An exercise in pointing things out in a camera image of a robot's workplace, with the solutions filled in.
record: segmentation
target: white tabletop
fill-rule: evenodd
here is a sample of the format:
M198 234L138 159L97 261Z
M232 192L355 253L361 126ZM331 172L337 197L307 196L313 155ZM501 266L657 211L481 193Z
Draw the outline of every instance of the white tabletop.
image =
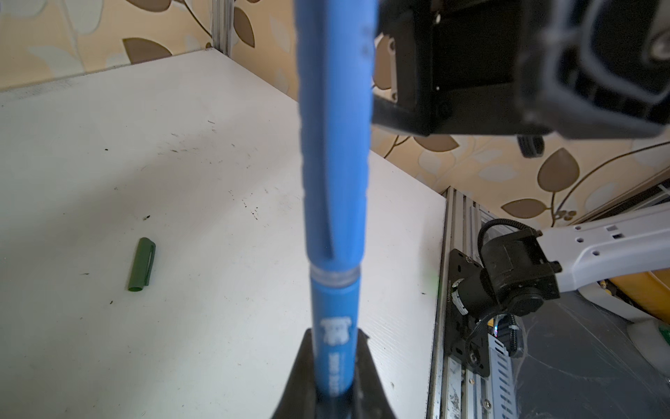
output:
M207 50L0 105L0 416L269 417L310 327L296 103ZM424 418L445 203L370 169L360 327Z

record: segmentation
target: blue pen barrel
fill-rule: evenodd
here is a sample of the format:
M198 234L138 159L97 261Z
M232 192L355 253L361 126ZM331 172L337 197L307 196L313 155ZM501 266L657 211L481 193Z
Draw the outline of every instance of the blue pen barrel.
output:
M377 0L295 0L316 385L352 385L372 118Z

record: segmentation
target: leaf-patterned wallpaper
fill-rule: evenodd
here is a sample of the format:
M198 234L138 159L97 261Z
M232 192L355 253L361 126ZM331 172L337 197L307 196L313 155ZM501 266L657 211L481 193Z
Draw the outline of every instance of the leaf-patterned wallpaper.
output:
M211 45L211 0L0 0L0 90Z
M293 0L235 0L232 58L297 99ZM376 95L392 99L388 37L376 40ZM670 135L657 139L545 138L545 155L521 156L515 137L395 135L372 128L372 150L441 192L449 186L500 217L536 228L566 225L670 166Z

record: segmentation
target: gray floor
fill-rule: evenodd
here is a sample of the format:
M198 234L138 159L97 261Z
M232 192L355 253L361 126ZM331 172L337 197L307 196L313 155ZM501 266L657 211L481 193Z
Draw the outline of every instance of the gray floor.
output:
M514 360L520 419L670 418L670 385L635 349L628 322L578 293L523 318Z

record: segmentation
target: white bear logo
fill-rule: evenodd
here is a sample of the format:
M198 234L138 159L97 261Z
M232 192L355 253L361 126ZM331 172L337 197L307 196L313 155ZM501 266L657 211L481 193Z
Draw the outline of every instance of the white bear logo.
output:
M349 342L351 317L329 317L321 320L324 328L324 342L329 346L344 345Z

